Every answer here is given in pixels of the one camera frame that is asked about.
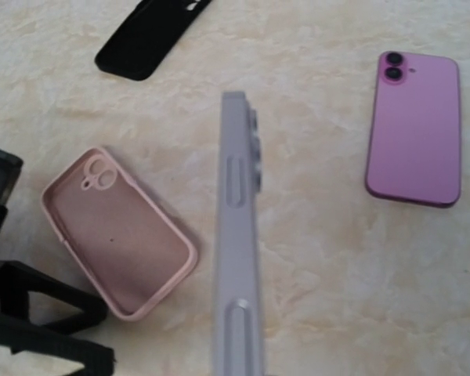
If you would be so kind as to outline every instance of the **rear camera module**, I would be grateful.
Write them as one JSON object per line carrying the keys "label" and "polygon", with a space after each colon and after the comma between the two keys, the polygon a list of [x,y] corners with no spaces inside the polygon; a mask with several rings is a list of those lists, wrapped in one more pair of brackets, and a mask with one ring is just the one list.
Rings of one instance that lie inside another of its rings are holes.
{"label": "rear camera module", "polygon": [[402,78],[402,71],[395,67],[386,68],[385,76],[389,80],[399,81]]}
{"label": "rear camera module", "polygon": [[403,56],[398,52],[391,52],[386,56],[386,62],[394,67],[398,67],[403,61]]}

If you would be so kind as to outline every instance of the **table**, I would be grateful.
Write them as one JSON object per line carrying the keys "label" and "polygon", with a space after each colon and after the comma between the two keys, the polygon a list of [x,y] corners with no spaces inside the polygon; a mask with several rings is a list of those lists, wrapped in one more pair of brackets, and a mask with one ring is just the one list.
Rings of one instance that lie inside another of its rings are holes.
{"label": "table", "polygon": [[[39,197],[84,150],[110,146],[196,234],[201,262],[144,321],[80,337],[115,348],[116,375],[210,374],[220,95],[242,89],[262,138],[268,374],[470,376],[470,0],[214,0],[142,82],[93,63],[135,5],[0,2],[0,148],[25,160],[0,259],[90,289]],[[463,194],[451,209],[363,188],[376,60],[390,49],[460,65]],[[75,368],[9,357],[3,375]]]}

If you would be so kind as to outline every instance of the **phone back panel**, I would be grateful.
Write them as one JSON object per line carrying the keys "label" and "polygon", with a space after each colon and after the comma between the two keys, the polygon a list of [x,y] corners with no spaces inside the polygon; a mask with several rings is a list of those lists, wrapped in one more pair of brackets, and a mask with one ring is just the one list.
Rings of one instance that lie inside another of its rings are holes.
{"label": "phone back panel", "polygon": [[461,114],[457,64],[403,53],[403,78],[378,65],[366,186],[376,197],[439,207],[461,192]]}

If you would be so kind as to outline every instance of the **marble surface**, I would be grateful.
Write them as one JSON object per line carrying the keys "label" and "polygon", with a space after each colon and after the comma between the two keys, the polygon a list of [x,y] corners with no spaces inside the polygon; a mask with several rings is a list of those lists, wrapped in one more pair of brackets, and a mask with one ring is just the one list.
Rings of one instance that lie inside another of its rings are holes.
{"label": "marble surface", "polygon": [[[144,321],[109,319],[79,336],[115,348],[116,375],[209,375],[220,93],[243,89],[263,147],[268,373],[470,376],[470,0],[214,0],[143,82],[93,63],[135,5],[0,1],[0,147],[25,160],[0,259],[91,289],[39,197],[89,146],[111,146],[197,235],[201,262]],[[380,201],[363,188],[376,60],[387,49],[461,68],[454,208]],[[1,376],[75,367],[4,349],[0,360]]]}

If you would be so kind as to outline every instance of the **silver smartphone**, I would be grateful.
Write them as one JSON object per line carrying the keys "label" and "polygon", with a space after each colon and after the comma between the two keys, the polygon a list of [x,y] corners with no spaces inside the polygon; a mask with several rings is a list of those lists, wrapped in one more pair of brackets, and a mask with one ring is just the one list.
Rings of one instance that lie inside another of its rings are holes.
{"label": "silver smartphone", "polygon": [[255,205],[261,149],[256,112],[243,92],[222,96],[218,180],[214,376],[263,376]]}

